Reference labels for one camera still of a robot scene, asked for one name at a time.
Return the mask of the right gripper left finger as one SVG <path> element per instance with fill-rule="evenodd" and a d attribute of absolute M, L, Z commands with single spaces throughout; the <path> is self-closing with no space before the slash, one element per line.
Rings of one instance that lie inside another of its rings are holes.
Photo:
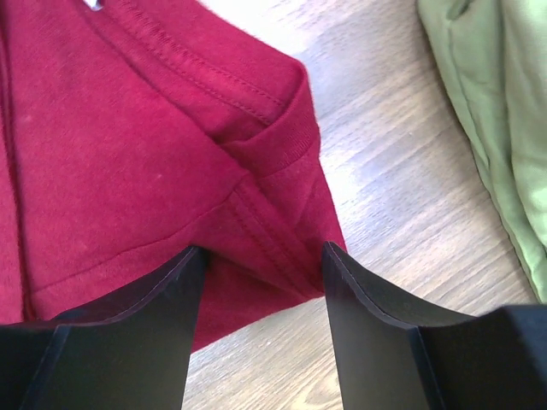
<path fill-rule="evenodd" d="M 54 319 L 1 328 L 3 409 L 179 409 L 208 256 L 154 272 Z"/>

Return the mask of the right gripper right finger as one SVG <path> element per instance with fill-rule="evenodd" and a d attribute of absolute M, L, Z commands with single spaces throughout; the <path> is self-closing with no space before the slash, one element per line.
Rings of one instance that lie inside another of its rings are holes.
<path fill-rule="evenodd" d="M 545 408 L 545 306 L 458 313 L 334 243 L 323 247 L 321 270 L 344 408 Z"/>

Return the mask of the dark red t shirt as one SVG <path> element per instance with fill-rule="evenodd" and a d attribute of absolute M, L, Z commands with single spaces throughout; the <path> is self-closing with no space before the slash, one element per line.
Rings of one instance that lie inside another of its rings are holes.
<path fill-rule="evenodd" d="M 1 4 L 1 321 L 51 319 L 184 248 L 201 349 L 322 296 L 344 241 L 304 65 L 197 1 Z"/>

